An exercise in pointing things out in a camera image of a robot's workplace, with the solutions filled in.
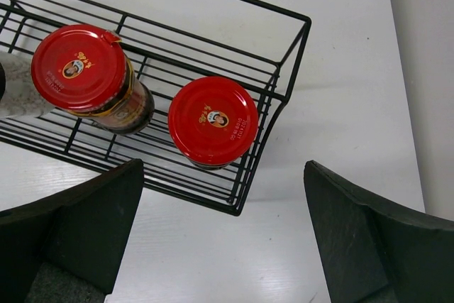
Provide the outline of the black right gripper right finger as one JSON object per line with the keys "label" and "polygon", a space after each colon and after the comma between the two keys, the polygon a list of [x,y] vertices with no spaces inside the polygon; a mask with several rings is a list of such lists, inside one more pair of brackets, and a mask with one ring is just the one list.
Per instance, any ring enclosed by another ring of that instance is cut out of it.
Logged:
{"label": "black right gripper right finger", "polygon": [[452,302],[453,222],[349,182],[316,161],[304,188],[332,302]]}

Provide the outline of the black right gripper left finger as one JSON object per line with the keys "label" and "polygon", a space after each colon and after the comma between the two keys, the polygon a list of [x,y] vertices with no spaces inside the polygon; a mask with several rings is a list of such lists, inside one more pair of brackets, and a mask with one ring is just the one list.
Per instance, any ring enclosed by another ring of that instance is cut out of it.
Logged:
{"label": "black right gripper left finger", "polygon": [[144,185],[143,161],[1,212],[2,302],[104,302]]}

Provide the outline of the clear jar black lid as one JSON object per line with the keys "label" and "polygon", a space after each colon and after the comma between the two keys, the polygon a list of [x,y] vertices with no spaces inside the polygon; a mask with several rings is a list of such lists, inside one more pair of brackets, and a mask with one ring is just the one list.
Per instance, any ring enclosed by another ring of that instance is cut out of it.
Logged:
{"label": "clear jar black lid", "polygon": [[31,60],[1,52],[1,118],[39,117],[54,108],[35,88]]}

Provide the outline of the red lid sauce jar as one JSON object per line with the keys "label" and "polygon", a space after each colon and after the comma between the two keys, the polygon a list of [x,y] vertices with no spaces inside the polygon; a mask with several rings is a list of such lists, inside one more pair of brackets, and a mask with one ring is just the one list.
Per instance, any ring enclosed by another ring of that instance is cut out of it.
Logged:
{"label": "red lid sauce jar", "polygon": [[117,135],[143,130],[154,114],[153,96],[113,31],[88,24],[57,29],[37,46],[31,76],[52,105]]}
{"label": "red lid sauce jar", "polygon": [[242,157],[258,133],[259,114],[239,83],[220,76],[202,77],[184,86],[167,116],[178,150],[205,170],[218,170]]}

